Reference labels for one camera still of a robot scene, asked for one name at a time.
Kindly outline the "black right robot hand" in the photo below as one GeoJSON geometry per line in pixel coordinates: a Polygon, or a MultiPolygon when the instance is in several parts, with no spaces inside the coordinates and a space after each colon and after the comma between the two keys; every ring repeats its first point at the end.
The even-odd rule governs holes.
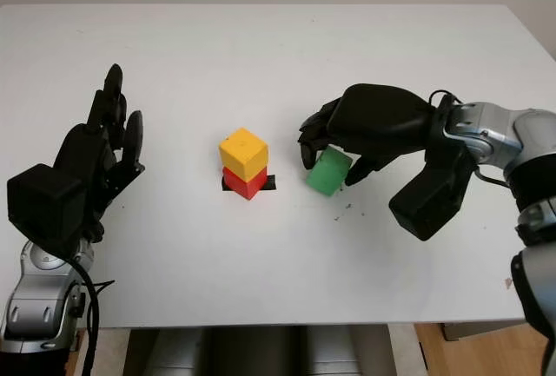
{"type": "Polygon", "coordinates": [[[401,155],[426,147],[436,108],[399,87],[359,83],[324,104],[300,127],[301,160],[306,169],[329,145],[356,154],[348,186],[379,171],[401,155]]]}

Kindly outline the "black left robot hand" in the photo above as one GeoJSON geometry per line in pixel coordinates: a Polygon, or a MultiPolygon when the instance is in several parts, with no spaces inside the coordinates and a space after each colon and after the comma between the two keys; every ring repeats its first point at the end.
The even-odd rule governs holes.
{"type": "Polygon", "coordinates": [[[86,190],[83,237],[103,239],[101,218],[109,204],[143,171],[142,112],[127,113],[122,69],[113,64],[102,89],[96,91],[87,122],[63,140],[54,168],[80,180],[86,190]]]}

